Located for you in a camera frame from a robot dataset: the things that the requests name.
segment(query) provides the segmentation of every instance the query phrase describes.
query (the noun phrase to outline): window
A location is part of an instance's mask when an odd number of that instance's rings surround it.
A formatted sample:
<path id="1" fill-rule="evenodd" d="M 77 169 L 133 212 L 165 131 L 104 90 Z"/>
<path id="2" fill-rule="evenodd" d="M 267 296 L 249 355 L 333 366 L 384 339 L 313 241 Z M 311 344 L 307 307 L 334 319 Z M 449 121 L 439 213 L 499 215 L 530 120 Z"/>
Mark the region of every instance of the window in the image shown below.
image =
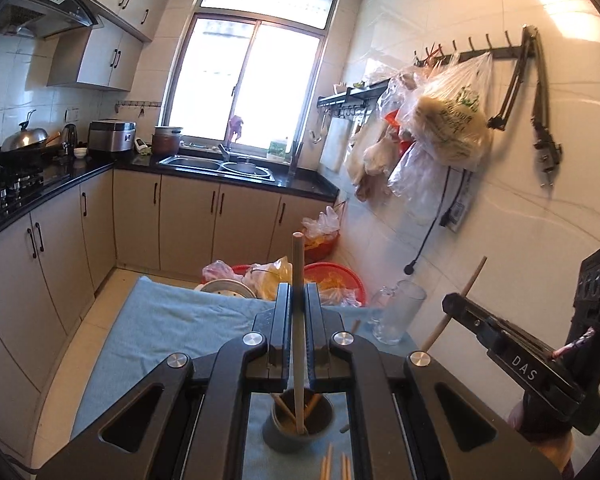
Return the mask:
<path id="1" fill-rule="evenodd" d="M 178 59 L 164 124 L 257 154 L 286 139 L 288 151 L 304 126 L 333 2 L 202 0 Z M 229 139 L 234 116 L 242 131 Z"/>

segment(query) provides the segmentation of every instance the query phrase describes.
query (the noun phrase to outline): tiled wall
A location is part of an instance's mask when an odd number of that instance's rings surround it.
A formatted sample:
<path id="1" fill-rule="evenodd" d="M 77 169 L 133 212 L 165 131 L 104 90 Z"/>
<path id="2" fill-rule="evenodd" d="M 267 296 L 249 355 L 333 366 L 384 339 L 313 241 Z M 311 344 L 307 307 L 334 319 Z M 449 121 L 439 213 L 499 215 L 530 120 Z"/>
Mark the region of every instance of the tiled wall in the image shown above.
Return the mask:
<path id="1" fill-rule="evenodd" d="M 166 89 L 170 81 L 171 70 L 174 67 L 178 49 L 184 39 L 183 35 L 189 27 L 195 1 L 169 0 L 154 40 L 146 44 L 142 50 L 133 87 L 124 99 L 131 101 L 164 101 L 166 99 Z M 318 95 L 331 95 L 333 84 L 340 81 L 360 1 L 339 1 L 320 73 L 316 81 L 312 103 L 315 103 Z M 106 109 L 110 109 L 116 98 L 106 96 L 105 99 L 107 100 Z M 122 107 L 117 117 L 136 121 L 138 135 L 144 140 L 150 141 L 154 126 L 160 120 L 160 109 L 146 108 L 143 117 L 139 118 L 138 115 L 139 108 Z M 316 120 L 317 113 L 315 108 L 312 107 L 306 122 L 306 129 L 315 129 Z M 309 144 L 306 142 L 302 150 L 300 166 L 315 169 L 321 152 L 322 143 Z"/>
<path id="2" fill-rule="evenodd" d="M 99 117 L 101 95 L 92 89 L 48 87 L 46 81 L 58 38 L 32 40 L 0 35 L 0 145 L 15 133 L 18 123 L 35 109 L 30 126 L 50 134 L 67 122 L 67 108 L 78 108 L 80 138 L 86 140 L 89 122 Z"/>
<path id="3" fill-rule="evenodd" d="M 483 255 L 488 261 L 470 297 L 554 347 L 564 343 L 580 262 L 600 247 L 600 17 L 588 0 L 363 0 L 345 79 L 360 80 L 378 62 L 411 64 L 414 50 L 441 43 L 445 52 L 504 46 L 504 31 L 520 42 L 523 23 L 536 25 L 548 64 L 551 130 L 564 147 L 555 187 L 540 187 L 530 124 L 534 63 L 506 132 L 494 132 L 491 159 L 477 179 L 477 199 L 458 234 L 436 227 L 414 280 L 428 298 L 410 326 L 421 344 L 442 318 L 445 294 L 460 290 Z M 490 110 L 499 108 L 513 62 L 497 61 Z M 371 294 L 404 278 L 426 226 L 400 198 L 379 190 L 357 202 L 344 170 L 321 171 L 349 198 L 335 259 L 355 269 Z M 455 192 L 457 179 L 450 184 Z M 466 329 L 452 322 L 432 347 L 436 359 L 500 415 L 521 389 L 496 367 Z M 580 468 L 600 442 L 576 433 Z"/>

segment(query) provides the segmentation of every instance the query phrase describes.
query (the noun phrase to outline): black cable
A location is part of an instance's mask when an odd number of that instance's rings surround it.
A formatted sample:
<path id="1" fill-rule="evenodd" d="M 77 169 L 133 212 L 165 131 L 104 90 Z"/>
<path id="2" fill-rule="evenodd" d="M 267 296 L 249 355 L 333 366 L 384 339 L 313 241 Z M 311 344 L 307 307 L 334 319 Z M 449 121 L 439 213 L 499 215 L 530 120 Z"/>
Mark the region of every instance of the black cable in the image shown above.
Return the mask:
<path id="1" fill-rule="evenodd" d="M 442 215 L 442 218 L 440 219 L 440 225 L 442 227 L 446 227 L 446 225 L 449 223 L 449 220 L 451 219 L 451 212 L 453 211 L 453 208 L 456 205 L 456 202 L 458 201 L 458 197 L 460 196 L 460 192 L 462 191 L 462 186 L 464 185 L 464 178 L 467 173 L 469 173 L 467 170 L 462 170 L 462 178 L 460 179 L 460 186 L 458 186 L 458 191 L 456 191 L 456 196 L 454 197 L 453 201 L 451 202 L 449 209 L 446 210 L 446 212 Z"/>
<path id="2" fill-rule="evenodd" d="M 440 211 L 442 209 L 442 203 L 445 201 L 446 186 L 448 186 L 448 184 L 449 184 L 449 174 L 450 173 L 451 173 L 451 166 L 446 168 L 445 187 L 442 189 L 442 196 L 440 197 L 440 203 L 438 204 L 438 210 L 436 211 L 436 216 L 433 219 L 433 222 L 431 222 L 431 225 L 429 226 L 429 230 L 427 231 L 427 234 L 425 235 L 424 240 L 422 241 L 422 245 L 418 249 L 418 254 L 416 254 L 416 257 L 413 259 L 413 261 L 409 265 L 404 267 L 404 273 L 407 276 L 411 276 L 413 274 L 416 262 L 418 261 L 418 258 L 422 254 L 424 245 L 427 243 L 427 240 L 429 239 L 429 235 L 431 234 L 431 231 L 433 231 L 433 226 L 436 224 L 436 221 L 438 220 L 438 216 L 440 216 Z"/>
<path id="3" fill-rule="evenodd" d="M 32 467 L 27 467 L 20 460 L 14 458 L 11 455 L 5 454 L 4 457 L 7 459 L 8 462 L 11 462 L 12 464 L 18 466 L 25 473 L 29 473 L 30 475 L 37 475 L 40 472 L 40 469 L 33 469 Z"/>

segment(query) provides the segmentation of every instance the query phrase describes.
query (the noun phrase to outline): window frame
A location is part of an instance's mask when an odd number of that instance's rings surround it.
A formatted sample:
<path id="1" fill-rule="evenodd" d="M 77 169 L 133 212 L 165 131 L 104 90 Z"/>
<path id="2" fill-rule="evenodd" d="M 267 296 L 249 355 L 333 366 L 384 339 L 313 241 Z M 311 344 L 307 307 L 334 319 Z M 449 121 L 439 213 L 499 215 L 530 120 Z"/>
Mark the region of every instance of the window frame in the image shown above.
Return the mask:
<path id="1" fill-rule="evenodd" d="M 309 36 L 313 36 L 319 39 L 318 47 L 315 52 L 314 65 L 312 67 L 309 80 L 307 82 L 307 88 L 304 93 L 304 102 L 302 103 L 300 115 L 298 116 L 298 123 L 296 124 L 296 129 L 294 131 L 293 141 L 298 141 L 302 132 L 305 128 L 306 119 L 308 117 L 308 110 L 311 104 L 311 96 L 312 92 L 315 88 L 315 83 L 318 75 L 318 70 L 320 68 L 320 60 L 322 59 L 322 55 L 324 53 L 324 47 L 326 45 L 327 34 L 331 28 L 331 23 L 333 21 L 333 15 L 335 13 L 336 4 L 338 0 L 332 0 L 331 7 L 329 9 L 329 13 L 327 15 L 327 21 L 324 28 L 312 27 L 310 25 L 305 25 L 304 23 L 293 22 L 291 20 L 287 20 L 285 18 L 276 18 L 275 16 L 269 16 L 268 14 L 260 14 L 257 12 L 247 12 L 244 10 L 233 10 L 233 9 L 218 9 L 215 7 L 202 7 L 202 0 L 197 0 L 194 8 L 193 8 L 193 16 L 189 23 L 189 28 L 184 36 L 184 40 L 179 47 L 178 55 L 176 58 L 176 63 L 174 65 L 173 74 L 170 77 L 169 87 L 167 92 L 166 104 L 164 107 L 164 113 L 162 114 L 162 121 L 160 122 L 163 126 L 168 126 L 169 119 L 171 117 L 171 110 L 173 108 L 173 99 L 175 96 L 175 91 L 178 86 L 178 81 L 180 79 L 180 72 L 182 70 L 182 64 L 184 62 L 184 57 L 187 53 L 187 49 L 189 47 L 189 42 L 191 40 L 191 36 L 193 34 L 193 29 L 196 26 L 196 22 L 198 20 L 228 20 L 232 22 L 240 22 L 240 23 L 252 23 L 254 25 L 253 33 L 251 35 L 251 41 L 249 46 L 247 47 L 247 51 L 244 56 L 244 60 L 242 62 L 242 67 L 240 69 L 240 74 L 238 76 L 238 81 L 235 85 L 235 91 L 233 95 L 233 100 L 231 104 L 231 109 L 229 116 L 227 117 L 227 122 L 229 118 L 232 116 L 235 110 L 235 105 L 237 103 L 238 95 L 240 93 L 240 86 L 242 85 L 242 80 L 244 79 L 244 72 L 246 70 L 247 64 L 249 62 L 251 48 L 253 47 L 254 40 L 256 38 L 257 31 L 261 24 L 270 25 L 273 27 L 285 28 L 287 30 L 292 30 L 295 32 L 299 32 L 301 34 L 307 34 Z M 213 140 L 208 137 L 196 137 L 201 140 Z M 228 128 L 224 135 L 224 140 L 219 141 L 222 142 L 225 146 L 228 145 Z M 239 144 L 234 142 L 232 144 L 232 149 L 234 152 L 243 153 L 251 156 L 266 156 L 267 150 L 265 148 L 258 148 L 256 146 L 249 146 L 247 144 Z"/>

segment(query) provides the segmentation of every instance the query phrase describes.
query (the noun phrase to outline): blue tablecloth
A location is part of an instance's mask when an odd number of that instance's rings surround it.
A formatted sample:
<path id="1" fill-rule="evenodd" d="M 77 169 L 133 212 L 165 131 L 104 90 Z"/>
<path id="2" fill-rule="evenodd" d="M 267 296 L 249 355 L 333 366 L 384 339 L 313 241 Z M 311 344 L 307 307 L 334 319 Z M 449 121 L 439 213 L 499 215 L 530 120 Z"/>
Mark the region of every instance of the blue tablecloth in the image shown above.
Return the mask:
<path id="1" fill-rule="evenodd" d="M 268 301 L 207 294 L 154 283 L 141 276 L 118 314 L 91 373 L 75 417 L 72 438 L 167 355 L 179 351 L 195 358 L 217 352 L 229 339 L 248 332 L 257 313 L 272 307 L 273 303 Z M 350 328 L 355 319 L 364 319 L 366 314 L 364 308 L 329 308 L 341 314 L 346 328 Z M 385 352 L 406 356 L 415 349 L 408 335 L 397 346 L 382 345 L 371 336 L 364 322 L 357 335 L 369 339 Z M 260 431 L 272 400 L 265 394 L 253 394 L 243 479 L 318 478 L 320 459 L 330 442 L 334 445 L 335 457 L 341 452 L 350 455 L 349 434 L 339 431 L 348 423 L 346 396 L 330 394 L 328 397 L 336 414 L 330 430 L 298 453 L 280 454 L 264 443 Z"/>

